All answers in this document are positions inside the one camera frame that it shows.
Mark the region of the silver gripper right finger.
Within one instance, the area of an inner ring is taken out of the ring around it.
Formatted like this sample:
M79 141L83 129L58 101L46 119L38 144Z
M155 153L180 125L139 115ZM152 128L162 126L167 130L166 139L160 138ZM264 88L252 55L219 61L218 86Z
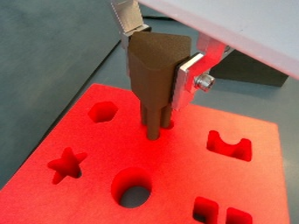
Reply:
M198 52L178 66L172 91L172 109L180 110L192 101L198 90L208 92L215 83L211 69L234 49L206 34L199 35Z

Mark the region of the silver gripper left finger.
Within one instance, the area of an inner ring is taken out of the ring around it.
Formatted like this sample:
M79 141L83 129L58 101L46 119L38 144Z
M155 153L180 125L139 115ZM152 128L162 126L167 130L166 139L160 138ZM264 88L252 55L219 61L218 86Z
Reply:
M119 29L122 47L127 51L134 33L150 32L152 28L144 23L136 0L111 0L110 4Z

